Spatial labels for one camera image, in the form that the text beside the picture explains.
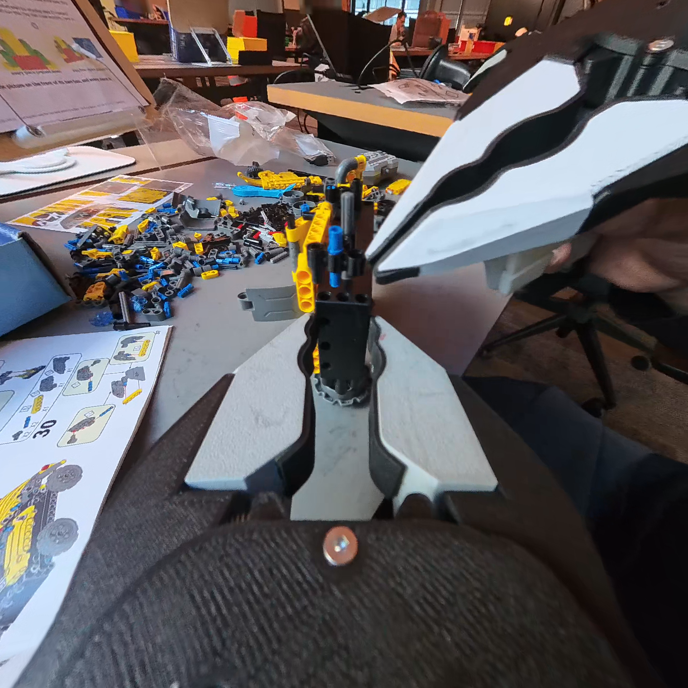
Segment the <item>clear plastic bags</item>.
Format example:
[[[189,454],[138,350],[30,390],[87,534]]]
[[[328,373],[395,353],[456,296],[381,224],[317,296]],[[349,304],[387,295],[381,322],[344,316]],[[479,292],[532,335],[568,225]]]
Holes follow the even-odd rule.
[[[153,92],[158,116],[150,133],[176,135],[203,157],[238,167],[265,164],[291,153],[316,167],[336,163],[336,156],[298,121],[296,113],[248,100],[217,105],[167,78]]]

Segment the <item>person's right hand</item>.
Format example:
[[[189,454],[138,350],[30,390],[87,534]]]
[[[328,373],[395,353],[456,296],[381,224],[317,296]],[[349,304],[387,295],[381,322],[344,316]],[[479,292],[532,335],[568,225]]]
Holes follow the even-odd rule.
[[[547,273],[585,257],[588,271],[615,286],[660,297],[687,314],[687,199],[646,200],[555,248]]]

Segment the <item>yellow toy brick vehicle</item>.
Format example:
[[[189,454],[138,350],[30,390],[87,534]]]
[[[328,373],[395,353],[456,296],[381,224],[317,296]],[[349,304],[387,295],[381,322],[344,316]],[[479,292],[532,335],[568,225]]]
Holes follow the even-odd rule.
[[[321,400],[353,406],[369,389],[371,276],[364,248],[374,208],[363,198],[365,156],[344,159],[323,182],[324,200],[286,231],[297,305],[310,315],[312,379]]]

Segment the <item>blue toy box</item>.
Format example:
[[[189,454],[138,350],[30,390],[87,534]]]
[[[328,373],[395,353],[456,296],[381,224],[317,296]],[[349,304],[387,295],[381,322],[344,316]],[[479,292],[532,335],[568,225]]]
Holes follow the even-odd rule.
[[[43,249],[27,234],[1,224],[1,335],[73,299]]]

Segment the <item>building instruction booklet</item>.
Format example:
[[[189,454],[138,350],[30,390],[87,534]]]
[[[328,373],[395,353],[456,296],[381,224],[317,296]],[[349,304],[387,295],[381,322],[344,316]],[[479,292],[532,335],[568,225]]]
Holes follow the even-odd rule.
[[[158,380],[173,328],[1,344],[1,686],[64,601]]]

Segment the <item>yellow sticker sheet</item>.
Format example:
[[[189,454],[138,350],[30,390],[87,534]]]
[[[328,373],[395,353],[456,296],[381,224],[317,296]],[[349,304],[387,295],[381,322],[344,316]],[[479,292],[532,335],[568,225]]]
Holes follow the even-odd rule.
[[[187,182],[120,175],[5,224],[23,230],[39,228],[75,234],[94,226],[113,230],[141,223],[148,212],[171,203],[175,193],[191,186]]]

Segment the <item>orange wooden table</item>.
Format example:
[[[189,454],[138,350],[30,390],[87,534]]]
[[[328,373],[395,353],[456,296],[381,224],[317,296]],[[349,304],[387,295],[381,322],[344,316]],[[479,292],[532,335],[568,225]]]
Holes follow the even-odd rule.
[[[373,87],[337,81],[273,83],[267,95],[273,105],[303,110],[316,119],[347,120],[433,139],[445,134],[459,109],[446,103],[402,105]]]

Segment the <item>grey battery box brick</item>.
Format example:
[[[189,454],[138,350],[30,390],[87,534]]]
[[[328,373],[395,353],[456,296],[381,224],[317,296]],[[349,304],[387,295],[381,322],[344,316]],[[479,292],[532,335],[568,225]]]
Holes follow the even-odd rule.
[[[393,179],[398,173],[400,160],[396,156],[381,150],[366,151],[359,156],[366,159],[362,180],[368,186]]]

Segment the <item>light blue curved brick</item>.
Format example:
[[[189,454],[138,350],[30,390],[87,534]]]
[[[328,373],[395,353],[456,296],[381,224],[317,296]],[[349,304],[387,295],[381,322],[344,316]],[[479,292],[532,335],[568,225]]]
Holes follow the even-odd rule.
[[[291,184],[284,188],[263,188],[262,186],[254,185],[230,185],[229,189],[234,196],[240,199],[265,198],[279,200],[288,192],[294,191],[296,189],[296,185]]]

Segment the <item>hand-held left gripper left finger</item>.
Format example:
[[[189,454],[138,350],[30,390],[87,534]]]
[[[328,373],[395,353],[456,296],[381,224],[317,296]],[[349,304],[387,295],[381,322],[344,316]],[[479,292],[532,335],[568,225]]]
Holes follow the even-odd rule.
[[[312,319],[302,316],[234,372],[188,473],[206,491],[294,495],[314,467]]]

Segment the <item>pile of loose toy bricks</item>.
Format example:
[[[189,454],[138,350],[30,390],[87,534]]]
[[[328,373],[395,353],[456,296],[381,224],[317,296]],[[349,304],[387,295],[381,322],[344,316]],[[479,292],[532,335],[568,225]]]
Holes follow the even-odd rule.
[[[238,172],[238,185],[284,188],[294,191],[281,199],[240,199],[230,185],[219,182],[232,198],[220,193],[202,198],[183,193],[171,203],[148,212],[142,222],[113,230],[92,227],[65,243],[76,268],[70,280],[82,305],[104,307],[113,314],[98,326],[136,329],[129,324],[129,311],[146,321],[164,321],[173,315],[172,303],[188,297],[195,281],[209,281],[226,271],[239,271],[250,264],[288,262],[297,305],[293,264],[286,231],[301,224],[302,212],[310,212],[324,200],[321,176],[288,169],[275,173],[254,162],[245,173]],[[397,179],[383,188],[380,183],[363,183],[363,198],[374,208],[372,232],[376,232],[393,209],[410,180]]]

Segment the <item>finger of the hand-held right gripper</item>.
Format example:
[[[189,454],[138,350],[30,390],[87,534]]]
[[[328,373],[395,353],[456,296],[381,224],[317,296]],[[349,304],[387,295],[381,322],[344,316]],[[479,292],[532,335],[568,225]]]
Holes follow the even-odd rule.
[[[686,100],[627,100],[604,108],[556,153],[431,209],[383,250],[375,281],[441,274],[562,243],[607,197],[654,184],[666,171],[656,164],[686,146]]]
[[[583,211],[527,201],[528,161],[544,143],[535,122],[580,92],[573,63],[544,58],[479,102],[476,89],[369,245],[371,265],[470,265],[572,235]]]

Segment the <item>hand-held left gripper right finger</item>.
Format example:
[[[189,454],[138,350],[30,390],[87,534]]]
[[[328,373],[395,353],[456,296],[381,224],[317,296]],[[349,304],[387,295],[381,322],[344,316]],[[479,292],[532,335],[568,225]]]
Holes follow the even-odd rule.
[[[369,472],[391,502],[493,493],[498,481],[445,368],[372,318]]]

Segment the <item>grey desk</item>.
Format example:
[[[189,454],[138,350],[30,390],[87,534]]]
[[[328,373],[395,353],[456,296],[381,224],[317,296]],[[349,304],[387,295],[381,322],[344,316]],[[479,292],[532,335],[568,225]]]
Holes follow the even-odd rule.
[[[201,158],[181,140],[128,149],[137,165],[124,173],[191,183],[195,197],[236,178],[225,160]],[[245,288],[292,282],[286,262],[226,271],[176,306],[173,333],[153,399],[126,454],[113,489],[193,404],[282,331],[288,322],[254,322],[237,295]],[[501,316],[508,297],[490,290],[484,268],[472,265],[374,288],[376,314],[444,366],[462,374]]]

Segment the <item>printed instruction sign sheet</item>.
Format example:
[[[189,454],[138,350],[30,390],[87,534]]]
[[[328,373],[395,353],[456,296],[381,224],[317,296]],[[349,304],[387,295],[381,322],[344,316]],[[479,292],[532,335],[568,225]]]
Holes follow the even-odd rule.
[[[1,161],[137,129],[155,101],[87,1],[1,2]]]

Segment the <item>black office chair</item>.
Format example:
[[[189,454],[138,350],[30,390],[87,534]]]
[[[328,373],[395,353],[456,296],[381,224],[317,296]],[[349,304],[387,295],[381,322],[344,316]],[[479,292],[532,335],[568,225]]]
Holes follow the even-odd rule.
[[[563,340],[575,334],[589,368],[597,382],[600,396],[586,400],[582,409],[602,418],[617,406],[612,376],[600,340],[603,334],[630,346],[637,354],[631,366],[639,371],[653,369],[687,384],[687,355],[673,346],[670,325],[679,325],[679,334],[687,333],[683,316],[669,315],[669,308],[658,297],[628,292],[595,277],[579,262],[568,272],[545,274],[515,292],[512,301],[546,311],[538,322],[483,343],[480,358],[491,357],[495,350],[554,332]]]

